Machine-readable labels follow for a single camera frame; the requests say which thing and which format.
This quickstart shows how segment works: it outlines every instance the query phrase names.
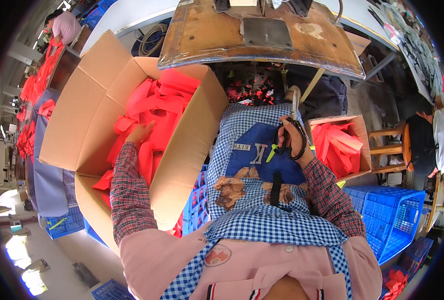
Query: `black scissors handle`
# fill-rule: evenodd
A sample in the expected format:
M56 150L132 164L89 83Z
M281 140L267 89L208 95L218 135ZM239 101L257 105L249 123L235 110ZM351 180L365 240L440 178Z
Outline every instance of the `black scissors handle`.
M284 141L282 142L282 147L274 149L274 152L276 154L280 155L280 154L284 153L286 149L289 149L289 159L297 160L302 157L302 155L304 154L304 152L306 150L307 137L306 137L305 131L304 131L304 129L302 129L302 125L300 124L299 121L293 120L291 117L287 118L287 121L291 122L292 125L297 129L297 131L299 131L300 135L302 136L302 149L300 150L300 152L296 156L292 156L292 147L291 146L287 147L287 138L289 137L289 132L284 129ZM273 144L276 144L276 145L278 144L279 129L281 129L283 126L284 126L283 123L281 123L279 126L277 126L275 133L273 135L273 138L272 138Z

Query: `pink shirt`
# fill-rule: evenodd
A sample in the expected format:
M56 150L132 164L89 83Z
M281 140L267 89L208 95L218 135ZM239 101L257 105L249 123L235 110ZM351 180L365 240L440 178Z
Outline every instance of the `pink shirt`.
M82 27L75 18L75 15L69 11L64 11L56 17L52 26L53 36L62 35L64 45L72 43L81 29Z
M167 286L206 245L208 225L180 238L146 229L125 236L120 254L129 291L136 299L159 299ZM342 244L350 269L354 300L375 300L381 294L382 274L372 249L360 236ZM317 289L325 299L345 299L344 275L335 274L326 247L291 246L238 240L221 240L207 254L200 280L190 300L248 300L260 289L262 299L284 275L298 279L310 300Z

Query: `red plaid shirt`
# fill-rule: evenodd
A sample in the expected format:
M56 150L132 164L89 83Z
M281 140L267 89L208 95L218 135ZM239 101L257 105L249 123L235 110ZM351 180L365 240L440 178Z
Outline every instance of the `red plaid shirt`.
M335 175L318 159L304 169L308 193L319 215L339 227L348 237L366 237L364 223L354 210L350 196L335 183ZM137 171L137 147L125 143L117 157L110 191L113 236L117 245L122 238L144 229L157 229L150 209L148 187Z

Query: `blue plastic crate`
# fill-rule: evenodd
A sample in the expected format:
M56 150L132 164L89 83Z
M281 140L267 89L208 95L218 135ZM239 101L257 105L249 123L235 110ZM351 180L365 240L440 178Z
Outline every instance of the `blue plastic crate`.
M202 169L194 184L194 188L183 208L182 236L199 229L208 221L207 188L205 185L206 174L207 165L202 165Z
M391 270L393 270L394 272L401 271L402 274L404 274L404 276L407 275L407 272L404 269L402 269L401 267L399 267L398 265L395 265L395 264L393 264L392 266L385 269L382 272L382 292L381 292L381 297L379 297L379 299L382 299L389 291L389 289L385 285L390 280L389 273L391 272Z
M344 188L344 192L351 197L354 209L357 210L357 212L359 212L360 214L362 214L362 209L364 207L364 202L366 201L368 192L366 191L360 192L351 186Z
M116 2L117 0L100 0L97 4L101 9L107 11L107 9L109 9L109 7L111 7L111 5Z
M92 292L96 300L135 300L129 290L111 279Z
M409 273L409 280L425 261L433 242L431 239L419 237L405 250L398 265Z
M47 223L45 230L51 239L56 239L84 229L84 216L75 206L70 207L69 212L61 217L47 217Z
M101 245L103 245L103 246L108 248L107 244L104 243L104 241L102 241L102 239L99 237L97 232L95 232L95 230L92 228L92 226L90 226L90 224L87 222L87 220L85 218L84 218L84 227L85 227L85 232L87 232L87 235L89 237L93 238L99 244L101 244Z
M97 26L102 16L105 14L105 10L101 7L94 9L84 20L80 21L80 25L87 24L88 29L92 30Z
M367 242L381 265L411 244L425 192L394 187L357 187L358 192L364 190L367 195L362 220L366 225Z

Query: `blue gingham apron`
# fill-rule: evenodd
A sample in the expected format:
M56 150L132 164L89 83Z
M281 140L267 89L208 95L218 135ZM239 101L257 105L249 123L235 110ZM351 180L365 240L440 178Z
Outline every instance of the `blue gingham apron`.
M290 104L256 108L236 103L226 109L207 170L208 210L214 220L204 232L207 245L177 275L160 299L188 299L200 279L206 254L224 238L295 246L325 246L329 250L335 272L344 274L347 298L352 299L349 267L341 247L348 237L328 220L309 214L304 200L306 192L301 187L292 184L290 191L294 200L290 203L280 201L278 208L263 203L263 196L267 193L261 188L263 180L241 178L246 194L232 209L226 211L214 203L219 191L213 185L220 176L230 175L231 170L227 170L227 166L234 157L234 143L258 124L275 128L280 124L278 118L289 115L290 111Z
M326 219L298 211L288 213L278 207L261 204L226 213L210 224L204 235L207 245L177 275L160 299L189 299L200 279L206 254L224 238L326 246L335 272L344 274L347 299L352 299L349 266L341 246L348 237Z

